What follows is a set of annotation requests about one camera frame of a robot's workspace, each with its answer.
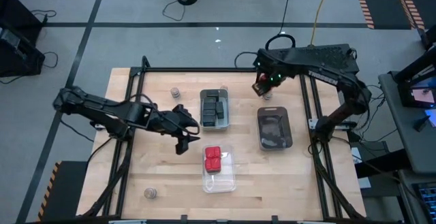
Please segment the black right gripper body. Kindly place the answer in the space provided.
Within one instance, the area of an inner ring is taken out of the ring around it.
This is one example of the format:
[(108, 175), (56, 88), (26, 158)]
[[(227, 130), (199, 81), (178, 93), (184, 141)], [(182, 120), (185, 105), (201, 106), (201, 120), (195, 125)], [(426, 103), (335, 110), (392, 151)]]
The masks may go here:
[(253, 88), (261, 88), (262, 86), (276, 87), (279, 86), (284, 80), (283, 67), (285, 62), (278, 57), (268, 55), (257, 55), (253, 66), (256, 70), (256, 78)]

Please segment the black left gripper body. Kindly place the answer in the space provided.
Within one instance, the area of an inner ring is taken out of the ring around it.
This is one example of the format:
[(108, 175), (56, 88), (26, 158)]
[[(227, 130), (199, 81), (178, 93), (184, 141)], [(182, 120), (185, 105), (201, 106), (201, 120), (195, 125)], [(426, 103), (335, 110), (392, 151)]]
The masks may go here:
[(152, 111), (147, 118), (147, 131), (171, 135), (173, 138), (180, 138), (188, 135), (186, 128), (191, 126), (191, 117), (186, 112)]

